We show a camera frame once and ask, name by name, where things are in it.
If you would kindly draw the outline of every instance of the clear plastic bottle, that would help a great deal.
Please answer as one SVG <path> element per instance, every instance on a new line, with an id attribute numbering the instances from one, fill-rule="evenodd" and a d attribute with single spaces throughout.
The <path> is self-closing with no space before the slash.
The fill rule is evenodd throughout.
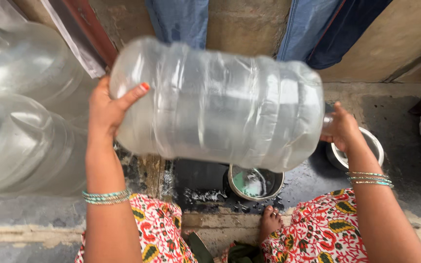
<path id="1" fill-rule="evenodd" d="M 33 99 L 0 95 L 0 194 L 78 196 L 86 135 Z"/>
<path id="2" fill-rule="evenodd" d="M 119 98 L 143 81 L 151 90 L 128 110 L 117 136 L 134 153 L 282 172 L 318 144 L 322 82 L 302 62 L 141 38 L 116 60 L 110 93 Z"/>
<path id="3" fill-rule="evenodd" d="M 27 22 L 0 28 L 0 94 L 21 94 L 86 129 L 96 86 L 61 36 Z"/>

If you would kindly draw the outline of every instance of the hanging clothes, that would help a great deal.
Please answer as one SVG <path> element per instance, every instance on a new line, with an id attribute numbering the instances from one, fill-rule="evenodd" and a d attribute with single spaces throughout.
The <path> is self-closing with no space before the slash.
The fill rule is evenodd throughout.
<path id="1" fill-rule="evenodd" d="M 278 61 L 305 61 L 342 0 L 292 0 Z"/>
<path id="2" fill-rule="evenodd" d="M 343 0 L 325 28 L 321 39 L 307 57 L 314 69 L 325 69 L 341 62 L 376 17 L 392 0 Z"/>
<path id="3" fill-rule="evenodd" d="M 155 35 L 165 43 L 206 46 L 209 0 L 145 0 Z"/>

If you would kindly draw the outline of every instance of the floral dress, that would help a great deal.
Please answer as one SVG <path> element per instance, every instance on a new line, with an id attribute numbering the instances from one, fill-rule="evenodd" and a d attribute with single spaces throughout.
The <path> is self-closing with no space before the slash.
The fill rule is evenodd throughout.
<path id="1" fill-rule="evenodd" d="M 139 240 L 144 263 L 197 263 L 193 253 L 181 237 L 179 206 L 142 194 L 129 198 L 139 229 Z M 84 263 L 85 233 L 75 263 Z"/>
<path id="2" fill-rule="evenodd" d="M 368 262 L 358 231 L 355 195 L 343 189 L 299 203 L 289 226 L 261 244 L 266 262 Z"/>
<path id="3" fill-rule="evenodd" d="M 181 237 L 181 209 L 142 194 L 130 197 L 144 263 L 197 260 Z M 83 263 L 85 236 L 75 259 Z M 342 189 L 299 203 L 289 226 L 271 233 L 261 244 L 267 263 L 368 262 L 356 216 L 352 189 Z M 221 262 L 227 263 L 229 248 Z"/>

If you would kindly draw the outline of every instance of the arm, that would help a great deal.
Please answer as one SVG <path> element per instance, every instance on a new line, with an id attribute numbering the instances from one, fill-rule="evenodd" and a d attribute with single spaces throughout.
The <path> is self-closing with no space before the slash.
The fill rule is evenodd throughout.
<path id="1" fill-rule="evenodd" d="M 111 100 L 109 77 L 100 80 L 90 98 L 86 153 L 87 192 L 104 194 L 126 189 L 123 169 L 113 149 L 113 137 L 126 110 L 147 93 L 141 84 Z M 87 204 L 86 263 L 142 262 L 139 232 L 129 202 Z"/>
<path id="2" fill-rule="evenodd" d="M 332 136 L 321 136 L 348 157 L 351 172 L 383 174 L 358 124 L 341 104 L 335 105 Z M 421 263 L 421 242 L 388 186 L 354 184 L 360 234 L 371 262 Z"/>

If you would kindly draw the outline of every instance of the bangle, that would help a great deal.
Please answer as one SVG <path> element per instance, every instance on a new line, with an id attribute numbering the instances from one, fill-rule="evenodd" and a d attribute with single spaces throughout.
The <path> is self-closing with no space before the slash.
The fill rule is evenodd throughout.
<path id="1" fill-rule="evenodd" d="M 348 179 L 349 179 L 350 181 L 352 181 L 352 180 L 357 180 L 357 179 L 368 179 L 368 180 L 374 180 L 374 181 L 380 181 L 380 182 L 392 183 L 392 181 L 387 180 L 387 179 L 383 179 L 383 178 L 375 178 L 375 177 L 366 177 L 366 176 L 360 176 L 360 177 L 349 177 Z"/>
<path id="2" fill-rule="evenodd" d="M 389 187 L 391 187 L 391 188 L 394 188 L 394 185 L 392 185 L 392 184 L 390 184 L 390 183 L 388 183 L 388 182 L 378 182 L 378 181 L 375 181 L 375 182 L 371 182 L 371 181 L 356 181 L 356 182 L 350 182 L 351 184 L 354 184 L 354 183 L 374 183 L 374 184 L 380 184 L 380 185 L 387 185 L 387 186 L 389 186 Z"/>
<path id="3" fill-rule="evenodd" d="M 379 177 L 383 177 L 385 179 L 389 179 L 389 176 L 387 175 L 382 175 L 382 174 L 375 174 L 375 173 L 365 173 L 365 172 L 347 172 L 345 173 L 346 175 L 350 175 L 350 174 L 361 174 L 361 175 L 367 175 L 367 176 L 379 176 Z"/>
<path id="4" fill-rule="evenodd" d="M 128 200 L 131 192 L 129 189 L 108 194 L 89 194 L 85 191 L 82 191 L 82 195 L 84 196 L 84 199 L 87 203 L 95 205 L 112 205 Z"/>

